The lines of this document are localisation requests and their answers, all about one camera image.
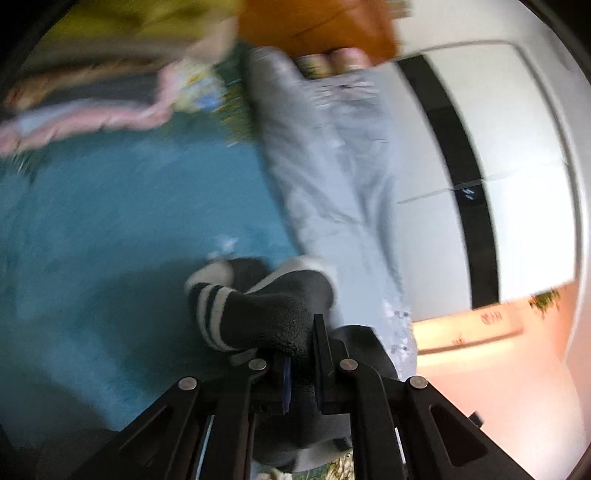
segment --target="white stripe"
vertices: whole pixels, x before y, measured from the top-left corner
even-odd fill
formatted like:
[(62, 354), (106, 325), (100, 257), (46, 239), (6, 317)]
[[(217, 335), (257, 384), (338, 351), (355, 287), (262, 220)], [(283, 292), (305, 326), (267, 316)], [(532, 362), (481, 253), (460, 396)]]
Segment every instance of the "white stripe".
[(234, 283), (234, 270), (226, 261), (210, 263), (187, 279), (184, 286), (185, 294), (189, 295), (191, 289), (198, 283), (213, 283), (229, 287)]
[(209, 334), (207, 333), (207, 328), (205, 327), (205, 310), (207, 309), (207, 300), (209, 299), (209, 294), (213, 287), (215, 287), (215, 285), (209, 284), (207, 287), (203, 287), (203, 289), (199, 292), (199, 298), (197, 299), (197, 311), (195, 313), (197, 314), (197, 324), (199, 325), (201, 336), (211, 348), (218, 350), (215, 343), (212, 342)]
[(222, 352), (233, 352), (238, 350), (237, 348), (226, 345), (222, 340), (222, 334), (220, 333), (223, 309), (226, 306), (228, 295), (233, 291), (233, 289), (227, 287), (222, 287), (217, 291), (216, 299), (213, 302), (212, 314), (209, 317), (209, 331), (212, 334), (212, 340), (217, 344), (217, 349)]

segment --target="teal carpet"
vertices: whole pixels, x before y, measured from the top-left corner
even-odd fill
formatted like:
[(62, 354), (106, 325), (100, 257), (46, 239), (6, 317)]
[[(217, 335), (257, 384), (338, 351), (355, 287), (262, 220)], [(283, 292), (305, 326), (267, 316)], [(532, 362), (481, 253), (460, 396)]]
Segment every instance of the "teal carpet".
[(208, 257), (296, 254), (256, 147), (227, 143), (220, 118), (177, 114), (0, 164), (0, 422), (17, 446), (119, 430), (178, 378), (226, 368), (184, 280)]

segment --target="white cabinet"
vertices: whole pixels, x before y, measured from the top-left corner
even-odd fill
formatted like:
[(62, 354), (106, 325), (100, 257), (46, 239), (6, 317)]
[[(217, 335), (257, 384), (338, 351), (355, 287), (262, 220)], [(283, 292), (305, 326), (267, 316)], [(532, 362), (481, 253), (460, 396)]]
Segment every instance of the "white cabinet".
[[(572, 281), (576, 225), (564, 148), (519, 52), (506, 43), (475, 43), (375, 71), (402, 144), (392, 161), (413, 320)], [(463, 138), (463, 146), (454, 148), (451, 137)], [(464, 181), (457, 169), (469, 163), (468, 144), (473, 165)], [(494, 295), (480, 296), (477, 290), (492, 284)]]

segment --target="orange fabric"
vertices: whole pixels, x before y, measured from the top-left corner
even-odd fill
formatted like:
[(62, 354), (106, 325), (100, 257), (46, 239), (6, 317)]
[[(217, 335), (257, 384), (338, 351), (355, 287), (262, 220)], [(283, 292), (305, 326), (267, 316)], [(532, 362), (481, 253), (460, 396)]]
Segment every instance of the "orange fabric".
[(238, 31), (292, 58), (357, 47), (377, 65), (397, 53), (385, 0), (246, 0)]

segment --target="yellow fabric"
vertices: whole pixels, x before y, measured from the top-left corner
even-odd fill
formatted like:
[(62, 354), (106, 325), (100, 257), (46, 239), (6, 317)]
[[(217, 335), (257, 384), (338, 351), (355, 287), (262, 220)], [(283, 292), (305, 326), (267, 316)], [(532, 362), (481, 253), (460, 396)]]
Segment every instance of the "yellow fabric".
[(199, 40), (214, 18), (233, 16), (240, 5), (241, 0), (81, 0), (45, 39), (117, 36)]

